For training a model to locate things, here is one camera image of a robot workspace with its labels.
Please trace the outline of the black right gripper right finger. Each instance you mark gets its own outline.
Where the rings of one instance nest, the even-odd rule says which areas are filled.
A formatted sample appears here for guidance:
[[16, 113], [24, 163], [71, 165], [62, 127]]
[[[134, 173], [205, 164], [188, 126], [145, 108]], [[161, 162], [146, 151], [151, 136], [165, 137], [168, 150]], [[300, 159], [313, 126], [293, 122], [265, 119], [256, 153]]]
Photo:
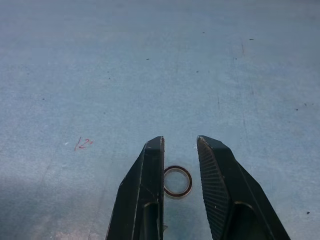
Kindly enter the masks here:
[[197, 152], [213, 240], [291, 240], [260, 184], [229, 147], [200, 135]]

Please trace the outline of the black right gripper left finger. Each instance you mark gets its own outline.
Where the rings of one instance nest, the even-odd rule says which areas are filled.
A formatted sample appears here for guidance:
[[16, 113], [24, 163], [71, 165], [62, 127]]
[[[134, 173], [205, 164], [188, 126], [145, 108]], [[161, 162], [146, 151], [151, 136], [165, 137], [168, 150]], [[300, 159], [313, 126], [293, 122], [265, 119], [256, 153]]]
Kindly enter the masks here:
[[163, 240], [165, 139], [149, 140], [119, 185], [106, 240]]

